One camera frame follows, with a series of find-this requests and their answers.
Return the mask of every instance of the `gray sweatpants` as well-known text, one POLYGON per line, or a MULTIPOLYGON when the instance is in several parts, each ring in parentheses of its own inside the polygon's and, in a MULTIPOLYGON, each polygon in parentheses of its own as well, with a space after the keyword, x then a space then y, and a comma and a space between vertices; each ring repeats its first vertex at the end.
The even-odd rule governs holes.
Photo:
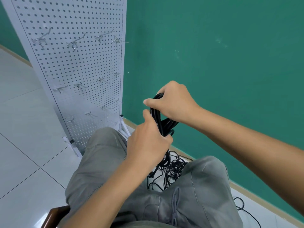
MULTIPOLYGON (((107 181, 126 154, 127 142, 116 130, 106 127, 91 136, 65 191, 71 210, 58 227, 107 181)), ((163 192, 148 190, 145 180, 125 201, 114 224, 143 220, 180 228, 243 227, 226 166, 212 156, 186 164, 180 178, 163 192)))

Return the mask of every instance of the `floor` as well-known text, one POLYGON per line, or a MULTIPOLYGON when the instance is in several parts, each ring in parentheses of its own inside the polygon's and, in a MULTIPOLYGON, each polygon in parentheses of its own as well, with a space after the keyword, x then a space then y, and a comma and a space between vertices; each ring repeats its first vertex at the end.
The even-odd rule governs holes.
MULTIPOLYGON (((0 49, 0 227, 40 228, 51 208, 66 205, 64 191, 80 159, 63 136, 34 70, 0 49)), ((295 228, 231 191, 261 227, 295 228)), ((259 227, 239 214, 245 228, 259 227)))

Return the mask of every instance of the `wooden chair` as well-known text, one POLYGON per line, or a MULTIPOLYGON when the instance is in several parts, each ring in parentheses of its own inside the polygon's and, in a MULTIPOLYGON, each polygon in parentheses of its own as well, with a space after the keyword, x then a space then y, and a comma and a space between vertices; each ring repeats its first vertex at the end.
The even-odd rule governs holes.
POLYGON ((63 219, 69 211, 70 206, 61 206, 51 209, 41 228, 56 228, 61 219, 63 219))

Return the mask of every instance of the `person's right hand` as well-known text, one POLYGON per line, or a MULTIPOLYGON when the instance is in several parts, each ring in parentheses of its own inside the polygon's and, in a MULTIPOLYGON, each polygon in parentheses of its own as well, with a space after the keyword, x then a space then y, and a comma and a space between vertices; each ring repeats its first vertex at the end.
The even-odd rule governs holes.
POLYGON ((143 103, 159 110, 163 115, 177 122, 186 123, 199 105, 193 100, 187 88, 176 81, 170 81, 162 87, 159 93, 164 93, 161 99, 148 98, 143 103))

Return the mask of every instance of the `pegboard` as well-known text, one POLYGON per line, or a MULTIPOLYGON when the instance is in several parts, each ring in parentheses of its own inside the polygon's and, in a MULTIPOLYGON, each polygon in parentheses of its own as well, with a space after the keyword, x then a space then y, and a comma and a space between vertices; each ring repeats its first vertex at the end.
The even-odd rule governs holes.
POLYGON ((68 138, 118 130, 127 0, 2 2, 68 138))

